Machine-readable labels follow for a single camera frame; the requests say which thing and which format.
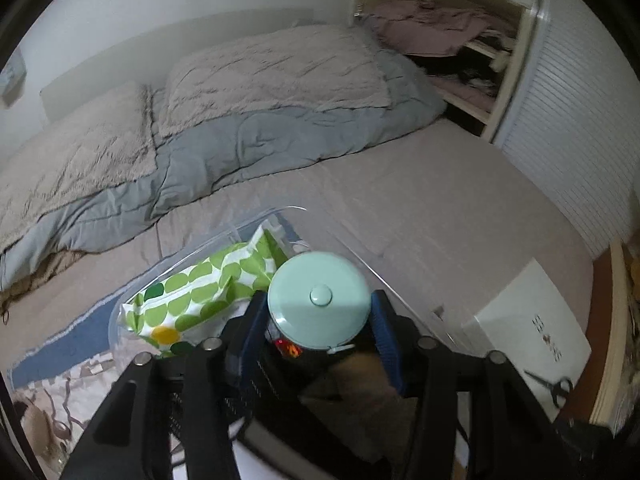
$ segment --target green and white package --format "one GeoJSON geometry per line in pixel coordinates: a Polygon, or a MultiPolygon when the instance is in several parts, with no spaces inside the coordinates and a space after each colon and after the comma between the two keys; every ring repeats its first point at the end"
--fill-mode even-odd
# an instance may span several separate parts
{"type": "Polygon", "coordinates": [[[229,318],[244,314],[256,290],[268,290],[287,261],[279,231],[277,222],[266,220],[248,242],[144,288],[122,305],[127,327],[163,355],[181,354],[219,335],[229,318]]]}

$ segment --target scissors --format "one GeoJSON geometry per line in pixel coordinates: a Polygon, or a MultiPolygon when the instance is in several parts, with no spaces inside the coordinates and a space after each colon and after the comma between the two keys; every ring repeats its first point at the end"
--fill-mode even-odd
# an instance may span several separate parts
{"type": "Polygon", "coordinates": [[[554,402],[554,406],[558,409],[562,408],[562,406],[560,406],[560,404],[558,403],[558,397],[566,400],[569,394],[574,390],[574,384],[571,382],[571,379],[569,377],[562,377],[558,382],[550,383],[542,377],[528,372],[527,370],[524,370],[524,373],[526,373],[537,383],[542,384],[551,392],[551,398],[554,402]]]}

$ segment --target button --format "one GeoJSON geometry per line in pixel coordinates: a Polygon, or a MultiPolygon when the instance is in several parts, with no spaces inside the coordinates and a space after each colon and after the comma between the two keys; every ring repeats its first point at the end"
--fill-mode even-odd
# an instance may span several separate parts
{"type": "Polygon", "coordinates": [[[334,295],[328,286],[316,285],[311,289],[309,299],[311,299],[311,303],[313,303],[315,306],[327,306],[329,303],[331,303],[331,298],[333,296],[334,295]]]}

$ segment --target beige bed sheet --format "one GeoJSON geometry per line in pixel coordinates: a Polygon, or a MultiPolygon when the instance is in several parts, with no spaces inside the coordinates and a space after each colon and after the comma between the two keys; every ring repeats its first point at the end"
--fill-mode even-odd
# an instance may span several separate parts
{"type": "Polygon", "coordinates": [[[355,155],[235,184],[88,255],[11,309],[2,370],[162,257],[243,212],[328,205],[369,251],[453,326],[469,320],[536,258],[586,328],[593,267],[561,212],[492,145],[447,120],[355,155]]]}

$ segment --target screw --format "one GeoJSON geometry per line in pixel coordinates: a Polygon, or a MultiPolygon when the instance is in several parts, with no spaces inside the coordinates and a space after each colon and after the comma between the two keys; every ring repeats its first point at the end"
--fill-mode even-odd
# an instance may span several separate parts
{"type": "Polygon", "coordinates": [[[149,361],[151,361],[152,357],[153,356],[149,352],[140,352],[133,358],[133,362],[136,364],[136,366],[144,366],[149,361]]]}
{"type": "Polygon", "coordinates": [[[503,365],[507,362],[507,356],[499,350],[492,350],[489,352],[489,359],[495,365],[503,365]]]}
{"type": "Polygon", "coordinates": [[[209,337],[202,342],[202,347],[207,352],[211,352],[216,348],[220,348],[221,346],[222,346],[222,339],[217,337],[209,337]]]}
{"type": "Polygon", "coordinates": [[[438,347],[438,342],[433,337],[424,336],[418,339],[418,347],[422,350],[433,350],[438,347]]]}

